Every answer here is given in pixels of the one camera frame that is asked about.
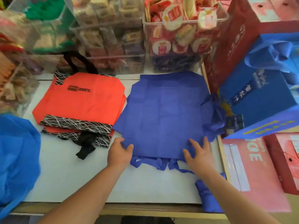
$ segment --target fingers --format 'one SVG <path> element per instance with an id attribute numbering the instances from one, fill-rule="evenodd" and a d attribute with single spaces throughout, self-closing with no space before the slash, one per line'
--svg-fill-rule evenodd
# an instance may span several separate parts
<path id="1" fill-rule="evenodd" d="M 202 148 L 200 147 L 199 143 L 194 141 L 193 139 L 189 139 L 193 147 L 195 148 L 195 154 L 197 154 Z"/>
<path id="2" fill-rule="evenodd" d="M 113 143 L 122 143 L 125 139 L 122 138 L 122 137 L 117 137 L 114 139 L 114 142 Z"/>
<path id="3" fill-rule="evenodd" d="M 202 147 L 204 150 L 211 151 L 210 143 L 207 140 L 207 137 L 204 137 L 204 146 Z"/>
<path id="4" fill-rule="evenodd" d="M 183 153 L 184 153 L 185 160 L 186 160 L 187 163 L 192 160 L 192 157 L 191 157 L 191 155 L 190 155 L 190 153 L 189 153 L 188 150 L 183 149 Z"/>
<path id="5" fill-rule="evenodd" d="M 133 145 L 133 144 L 130 144 L 130 145 L 127 147 L 127 152 L 129 152 L 130 154 L 133 154 L 133 148 L 134 148 L 134 145 Z"/>

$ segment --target table surface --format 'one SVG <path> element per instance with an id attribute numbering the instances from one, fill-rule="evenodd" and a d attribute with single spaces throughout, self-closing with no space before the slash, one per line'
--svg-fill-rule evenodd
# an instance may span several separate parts
<path id="1" fill-rule="evenodd" d="M 144 74 L 153 74 L 149 63 Z M 28 106 L 24 118 L 41 130 L 37 125 L 32 110 L 50 86 L 53 75 L 43 74 L 37 78 L 40 86 Z M 125 95 L 131 92 L 131 87 L 140 75 L 119 75 L 125 86 Z M 112 141 L 121 134 L 115 132 Z M 28 194 L 26 202 L 62 202 L 88 182 L 95 174 L 107 165 L 106 148 L 97 147 L 85 160 L 76 157 L 80 147 L 72 141 L 64 141 L 55 136 L 41 135 L 40 150 L 41 174 L 33 190 Z M 216 160 L 217 171 L 223 172 L 217 140 L 211 143 Z M 113 188 L 108 203 L 194 203 L 200 204 L 195 187 L 197 178 L 190 173 L 180 173 L 177 170 L 159 171 L 156 168 L 142 164 L 139 168 L 129 166 L 121 175 Z"/>

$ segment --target red gift box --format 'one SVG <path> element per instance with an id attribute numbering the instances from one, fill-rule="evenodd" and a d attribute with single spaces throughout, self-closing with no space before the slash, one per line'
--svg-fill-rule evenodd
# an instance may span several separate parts
<path id="1" fill-rule="evenodd" d="M 264 137 L 284 192 L 299 195 L 299 159 L 293 146 L 299 133 L 275 133 Z"/>
<path id="2" fill-rule="evenodd" d="M 242 193 L 267 212 L 291 212 L 264 140 L 222 139 L 222 143 L 238 147 L 250 186 Z"/>
<path id="3" fill-rule="evenodd" d="M 230 18 L 221 26 L 216 51 L 206 55 L 204 64 L 212 93 L 245 57 L 260 34 L 299 31 L 296 0 L 232 0 Z"/>

